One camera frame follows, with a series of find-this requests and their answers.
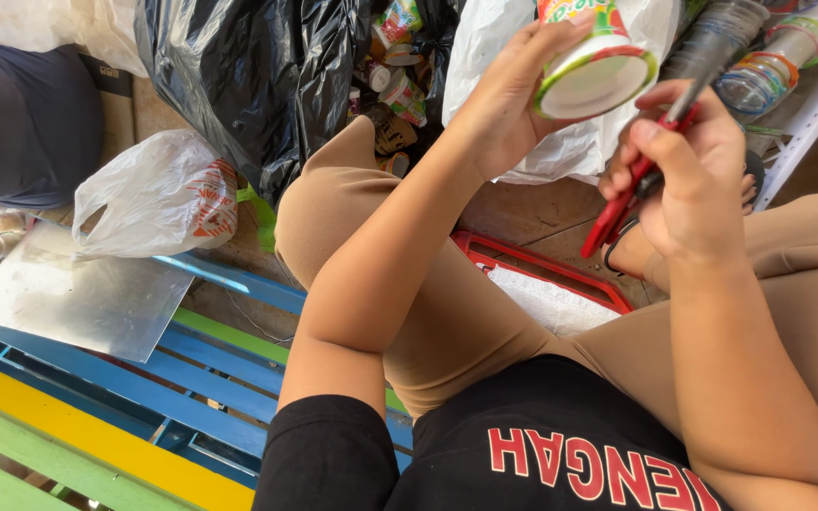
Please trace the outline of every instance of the blue wooden bench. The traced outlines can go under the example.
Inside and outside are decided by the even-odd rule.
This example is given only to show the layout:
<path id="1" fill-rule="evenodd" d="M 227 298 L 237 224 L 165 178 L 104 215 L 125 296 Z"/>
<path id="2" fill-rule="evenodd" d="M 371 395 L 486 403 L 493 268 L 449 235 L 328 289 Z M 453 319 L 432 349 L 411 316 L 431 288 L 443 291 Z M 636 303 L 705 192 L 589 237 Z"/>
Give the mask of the blue wooden bench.
<path id="1" fill-rule="evenodd" d="M 290 287 L 191 255 L 163 259 L 275 307 L 301 312 L 304 293 Z M 6 386 L 0 388 L 0 415 L 24 422 L 37 433 L 59 427 L 27 424 L 19 413 L 22 403 L 8 398 L 28 394 L 15 385 L 36 389 L 79 414 L 254 488 L 287 356 L 285 348 L 185 309 L 176 312 L 146 364 L 0 327 L 0 375 L 7 377 L 0 378 L 0 385 Z M 412 420 L 391 390 L 387 405 L 387 428 L 402 471 L 412 456 Z"/>

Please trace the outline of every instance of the leg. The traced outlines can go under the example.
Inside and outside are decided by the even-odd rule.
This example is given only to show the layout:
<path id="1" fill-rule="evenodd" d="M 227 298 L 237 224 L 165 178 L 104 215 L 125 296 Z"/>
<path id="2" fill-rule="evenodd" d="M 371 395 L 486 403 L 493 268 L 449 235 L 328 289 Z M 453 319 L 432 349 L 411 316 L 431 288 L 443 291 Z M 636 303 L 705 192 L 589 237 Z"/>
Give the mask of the leg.
<path id="1" fill-rule="evenodd" d="M 818 403 L 818 195 L 745 222 L 747 249 L 779 335 Z M 643 273 L 669 289 L 667 266 L 657 254 L 644 262 Z M 679 433 L 668 307 L 641 309 L 577 335 L 574 342 L 603 376 Z"/>
<path id="2" fill-rule="evenodd" d="M 318 151 L 286 191 L 276 226 L 279 256 L 299 282 L 310 288 L 321 266 L 399 183 L 376 170 L 366 117 Z M 420 416 L 481 378 L 547 351 L 586 362 L 445 240 L 383 363 L 396 394 Z"/>

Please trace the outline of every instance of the white metal shelf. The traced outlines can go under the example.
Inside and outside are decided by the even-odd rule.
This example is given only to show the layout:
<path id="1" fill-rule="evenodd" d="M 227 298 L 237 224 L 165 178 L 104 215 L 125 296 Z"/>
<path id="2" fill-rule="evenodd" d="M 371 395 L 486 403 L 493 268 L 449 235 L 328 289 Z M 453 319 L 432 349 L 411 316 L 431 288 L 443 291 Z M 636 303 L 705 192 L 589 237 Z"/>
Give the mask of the white metal shelf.
<path id="1" fill-rule="evenodd" d="M 818 138 L 818 84 L 793 116 L 785 133 L 791 135 L 791 141 L 780 152 L 772 168 L 766 172 L 763 191 L 756 201 L 756 211 L 767 208 Z"/>

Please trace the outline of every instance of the dark blue cloth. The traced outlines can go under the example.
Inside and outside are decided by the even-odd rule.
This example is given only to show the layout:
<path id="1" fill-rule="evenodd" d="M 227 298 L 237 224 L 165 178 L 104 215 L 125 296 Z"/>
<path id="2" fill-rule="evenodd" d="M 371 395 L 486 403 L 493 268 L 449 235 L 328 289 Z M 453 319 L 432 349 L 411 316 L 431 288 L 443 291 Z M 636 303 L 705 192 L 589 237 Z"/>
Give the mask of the dark blue cloth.
<path id="1" fill-rule="evenodd" d="M 103 103 L 74 49 L 0 45 L 0 204 L 69 203 L 103 145 Z"/>

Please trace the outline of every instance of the metal sheet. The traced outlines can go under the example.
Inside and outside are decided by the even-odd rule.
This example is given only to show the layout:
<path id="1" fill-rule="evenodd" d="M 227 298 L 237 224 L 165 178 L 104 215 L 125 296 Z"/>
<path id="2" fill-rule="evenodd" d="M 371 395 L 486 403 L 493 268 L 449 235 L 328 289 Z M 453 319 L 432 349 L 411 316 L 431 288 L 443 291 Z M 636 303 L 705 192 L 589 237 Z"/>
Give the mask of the metal sheet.
<path id="1" fill-rule="evenodd" d="M 150 258 L 72 262 L 80 249 L 37 223 L 0 264 L 0 326 L 146 362 L 193 277 Z"/>

